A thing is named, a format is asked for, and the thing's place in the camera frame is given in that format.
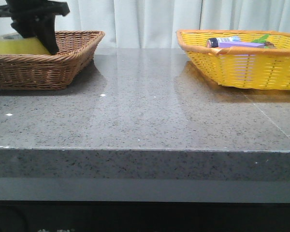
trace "basket rim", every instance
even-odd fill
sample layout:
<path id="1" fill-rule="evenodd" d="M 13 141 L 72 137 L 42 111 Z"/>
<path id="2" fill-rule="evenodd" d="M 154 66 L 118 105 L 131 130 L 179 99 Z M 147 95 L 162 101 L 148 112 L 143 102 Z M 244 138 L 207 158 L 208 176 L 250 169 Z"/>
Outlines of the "basket rim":
<path id="1" fill-rule="evenodd" d="M 86 46 L 83 46 L 75 51 L 66 53 L 66 54 L 59 54 L 59 55 L 32 55 L 32 54 L 3 54 L 0 55 L 0 61 L 8 61 L 8 62 L 15 62 L 15 61 L 39 61 L 39 62 L 56 62 L 60 61 L 68 61 L 75 58 L 78 58 L 82 55 L 82 53 L 89 50 L 93 45 L 98 44 L 102 38 L 105 36 L 104 31 L 99 30 L 58 30 L 57 33 L 62 34 L 84 34 L 84 33 L 97 33 L 97 37 L 95 39 L 90 40 Z"/>
<path id="2" fill-rule="evenodd" d="M 179 29 L 176 32 L 179 46 L 186 52 L 196 52 L 201 54 L 212 55 L 272 55 L 272 56 L 290 56 L 290 49 L 264 49 L 264 48 L 250 48 L 250 47 L 228 47 L 228 48 L 208 48 L 199 45 L 187 45 L 183 38 L 182 33 L 234 33 L 234 34 L 270 34 L 270 35 L 282 35 L 290 37 L 290 33 L 278 32 L 273 30 L 197 30 L 197 29 Z"/>

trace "small bottle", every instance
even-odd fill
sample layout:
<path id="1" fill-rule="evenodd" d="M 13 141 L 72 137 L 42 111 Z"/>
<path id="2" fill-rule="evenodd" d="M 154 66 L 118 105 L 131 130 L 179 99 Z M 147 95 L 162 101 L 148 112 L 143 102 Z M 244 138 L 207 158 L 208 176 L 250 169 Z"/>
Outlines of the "small bottle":
<path id="1" fill-rule="evenodd" d="M 206 42 L 207 47 L 219 47 L 220 42 L 240 42 L 241 39 L 237 35 L 227 38 L 210 38 Z"/>

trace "gray granite countertop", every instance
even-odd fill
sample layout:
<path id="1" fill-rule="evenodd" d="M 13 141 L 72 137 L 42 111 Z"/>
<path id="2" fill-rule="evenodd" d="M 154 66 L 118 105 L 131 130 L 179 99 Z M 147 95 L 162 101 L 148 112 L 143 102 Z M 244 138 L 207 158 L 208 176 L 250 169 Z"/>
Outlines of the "gray granite countertop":
<path id="1" fill-rule="evenodd" d="M 65 90 L 0 91 L 0 177 L 290 181 L 290 91 L 178 49 L 98 49 Z"/>

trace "brown wicker basket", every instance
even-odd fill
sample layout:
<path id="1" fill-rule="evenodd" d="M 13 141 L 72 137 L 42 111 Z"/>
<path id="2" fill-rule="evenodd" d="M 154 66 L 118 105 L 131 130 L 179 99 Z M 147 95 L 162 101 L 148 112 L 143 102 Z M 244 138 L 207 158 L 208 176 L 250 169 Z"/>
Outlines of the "brown wicker basket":
<path id="1" fill-rule="evenodd" d="M 59 52 L 49 55 L 0 55 L 0 90 L 64 89 L 93 59 L 102 31 L 58 31 Z"/>

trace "yellow wicker basket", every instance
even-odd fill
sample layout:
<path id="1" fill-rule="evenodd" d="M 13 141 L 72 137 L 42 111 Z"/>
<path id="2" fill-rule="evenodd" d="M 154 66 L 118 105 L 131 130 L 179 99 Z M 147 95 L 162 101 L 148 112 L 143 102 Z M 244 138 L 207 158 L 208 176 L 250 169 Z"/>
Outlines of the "yellow wicker basket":
<path id="1" fill-rule="evenodd" d="M 54 55 L 0 55 L 0 90 L 66 88 L 92 60 L 103 31 L 57 31 Z"/>
<path id="2" fill-rule="evenodd" d="M 213 37 L 238 35 L 250 42 L 270 34 L 277 49 L 207 48 Z M 207 77 L 222 86 L 255 89 L 290 89 L 290 33 L 249 30 L 179 30 L 178 43 Z"/>

